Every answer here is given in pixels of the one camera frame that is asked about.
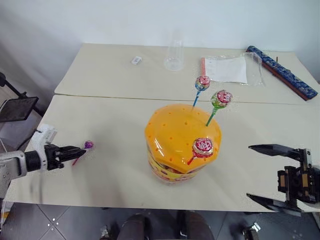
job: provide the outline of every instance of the white wall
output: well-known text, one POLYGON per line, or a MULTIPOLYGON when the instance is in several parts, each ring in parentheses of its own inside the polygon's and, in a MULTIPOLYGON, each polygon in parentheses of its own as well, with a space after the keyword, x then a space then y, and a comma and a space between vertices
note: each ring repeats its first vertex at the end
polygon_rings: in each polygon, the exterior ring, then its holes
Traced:
POLYGON ((320 81, 319 0, 0 1, 0 70, 46 106, 81 43, 295 51, 320 81))

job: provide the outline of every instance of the orange container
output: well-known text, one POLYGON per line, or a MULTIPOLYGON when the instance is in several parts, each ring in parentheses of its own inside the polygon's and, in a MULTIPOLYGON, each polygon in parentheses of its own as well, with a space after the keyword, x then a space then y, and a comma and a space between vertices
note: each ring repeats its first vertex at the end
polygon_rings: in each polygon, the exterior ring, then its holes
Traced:
POLYGON ((193 178, 219 153, 221 130, 210 114, 187 104, 158 109, 144 134, 152 171, 167 183, 193 178))

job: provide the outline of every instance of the white cable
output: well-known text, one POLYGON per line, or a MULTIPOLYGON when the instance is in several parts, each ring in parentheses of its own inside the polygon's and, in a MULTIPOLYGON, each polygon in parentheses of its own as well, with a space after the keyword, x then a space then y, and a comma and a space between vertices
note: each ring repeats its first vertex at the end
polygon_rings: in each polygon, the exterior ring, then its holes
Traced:
POLYGON ((4 225, 4 223, 5 223, 6 204, 7 204, 7 201, 4 202, 3 208, 2 208, 2 214, 1 214, 1 229, 3 229, 3 225, 4 225))
POLYGON ((6 146, 4 145, 4 142, 2 141, 1 137, 0 137, 0 142, 1 142, 1 145, 3 147, 3 149, 5 150, 5 152, 7 153, 7 149, 6 149, 6 146))
POLYGON ((4 108, 4 106, 6 105, 6 103, 9 101, 10 99, 7 99, 4 101, 4 103, 2 104, 2 106, 0 107, 0 113, 2 111, 2 109, 4 108))

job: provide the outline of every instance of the white table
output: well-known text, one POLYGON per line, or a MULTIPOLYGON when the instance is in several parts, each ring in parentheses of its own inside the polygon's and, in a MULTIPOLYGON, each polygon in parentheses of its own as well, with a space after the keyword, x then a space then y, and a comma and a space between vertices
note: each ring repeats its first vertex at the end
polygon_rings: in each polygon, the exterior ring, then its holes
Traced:
MULTIPOLYGON (((223 134, 217 160, 190 181, 166 185, 153 176, 148 165, 144 128, 156 109, 173 103, 177 102, 55 96, 41 121, 58 130, 53 144, 81 146, 92 140, 95 150, 75 166, 66 162, 64 169, 44 172, 43 200, 37 187, 39 171, 12 181, 6 199, 73 206, 267 212, 246 193, 284 201, 285 194, 277 189, 277 171, 298 163, 259 154, 248 146, 310 148, 313 160, 319 160, 318 106, 234 102, 216 114, 223 134)), ((212 110, 209 102, 197 106, 212 110)), ((299 207, 319 211, 301 202, 299 207)))
MULTIPOLYGON (((166 47, 83 44, 56 94, 92 97, 193 101, 195 80, 201 75, 201 58, 206 56, 238 56, 244 50, 191 48, 184 49, 185 66, 181 71, 164 67, 166 47), (131 64, 142 57, 138 65, 131 64)), ((293 52, 267 51, 284 67, 319 92, 319 85, 293 52)), ((265 87, 239 83, 213 83, 201 93, 199 101, 209 101, 217 91, 226 89, 234 102, 276 104, 318 104, 318 97, 305 102, 288 86, 262 68, 265 87)))

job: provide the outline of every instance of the lollipop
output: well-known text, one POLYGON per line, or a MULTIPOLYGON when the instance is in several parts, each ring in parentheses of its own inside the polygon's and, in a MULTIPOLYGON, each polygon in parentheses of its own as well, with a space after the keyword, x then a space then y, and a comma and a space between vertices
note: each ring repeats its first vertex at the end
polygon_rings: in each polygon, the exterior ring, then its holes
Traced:
POLYGON ((199 98, 199 94, 200 92, 208 89, 208 87, 210 86, 210 77, 208 76, 200 76, 195 80, 195 84, 194 84, 195 88, 198 90, 198 92, 196 93, 195 96, 195 100, 193 103, 193 107, 196 105, 196 102, 199 98))
MULTIPOLYGON (((94 143, 92 141, 85 141, 84 143, 84 147, 82 149, 84 150, 88 150, 88 149, 92 149, 94 147, 94 143)), ((79 160, 79 157, 73 161, 72 166, 74 166, 79 160)))
POLYGON ((214 154, 213 144, 210 138, 198 138, 192 145, 193 157, 187 162, 188 165, 195 158, 208 158, 214 154))
POLYGON ((212 118, 218 111, 218 109, 224 109, 232 99, 232 94, 227 92, 226 90, 217 91, 211 98, 211 103, 213 105, 212 114, 206 123, 206 126, 208 127, 209 123, 211 122, 212 118))

